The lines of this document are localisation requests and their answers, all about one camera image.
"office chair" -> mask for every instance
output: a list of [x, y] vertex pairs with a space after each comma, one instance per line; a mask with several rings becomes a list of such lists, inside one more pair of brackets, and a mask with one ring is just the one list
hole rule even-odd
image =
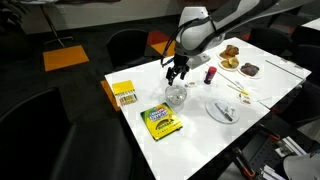
[[70, 124], [59, 90], [0, 117], [0, 179], [129, 179], [132, 150], [117, 118]]
[[54, 88], [9, 109], [0, 117], [0, 179], [48, 179], [70, 127]]
[[295, 127], [320, 119], [320, 61], [317, 57], [320, 57], [319, 46], [297, 46], [296, 63], [312, 73], [303, 84], [300, 94], [279, 115]]
[[252, 28], [248, 43], [281, 57], [285, 57], [282, 54], [286, 50], [291, 52], [292, 49], [292, 40], [289, 37], [270, 28]]
[[285, 33], [286, 35], [290, 36], [294, 32], [296, 27], [301, 26], [310, 21], [308, 18], [298, 16], [301, 8], [302, 6], [287, 11], [285, 13], [273, 15], [267, 27], [277, 29]]
[[108, 40], [107, 49], [116, 71], [147, 63], [144, 52], [148, 32], [138, 29], [121, 30]]
[[308, 27], [298, 26], [291, 35], [293, 43], [320, 46], [320, 32]]

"paper plate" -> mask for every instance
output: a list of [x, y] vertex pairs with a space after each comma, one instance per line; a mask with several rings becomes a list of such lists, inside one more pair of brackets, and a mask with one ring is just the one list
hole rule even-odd
[[217, 56], [219, 59], [221, 59], [221, 60], [225, 60], [226, 58], [221, 57], [220, 54], [221, 54], [221, 52], [216, 53], [216, 56]]
[[249, 78], [251, 78], [251, 79], [260, 79], [261, 77], [262, 77], [262, 69], [259, 67], [259, 71], [257, 72], [257, 74], [256, 75], [254, 75], [254, 76], [249, 76], [249, 75], [246, 75], [245, 73], [243, 73], [242, 71], [241, 71], [241, 67], [243, 66], [244, 64], [240, 64], [239, 66], [238, 66], [238, 72], [240, 73], [240, 74], [242, 74], [243, 76], [245, 76], [245, 77], [249, 77]]
[[[226, 106], [228, 106], [229, 109], [229, 115], [232, 118], [232, 121], [229, 121], [222, 112], [219, 111], [219, 109], [216, 107], [215, 103], [217, 103], [221, 109], [225, 109]], [[239, 109], [226, 101], [220, 100], [220, 99], [213, 99], [206, 102], [206, 109], [207, 112], [217, 121], [226, 123], [226, 124], [233, 124], [239, 121], [240, 118], [240, 111]]]
[[225, 67], [223, 67], [223, 65], [221, 64], [221, 62], [222, 62], [222, 61], [220, 61], [220, 62], [218, 63], [219, 66], [220, 66], [222, 69], [226, 70], [226, 71], [236, 71], [236, 70], [238, 69], [238, 67], [239, 67], [239, 65], [238, 65], [238, 67], [236, 67], [236, 68], [234, 68], [234, 69], [225, 68]]

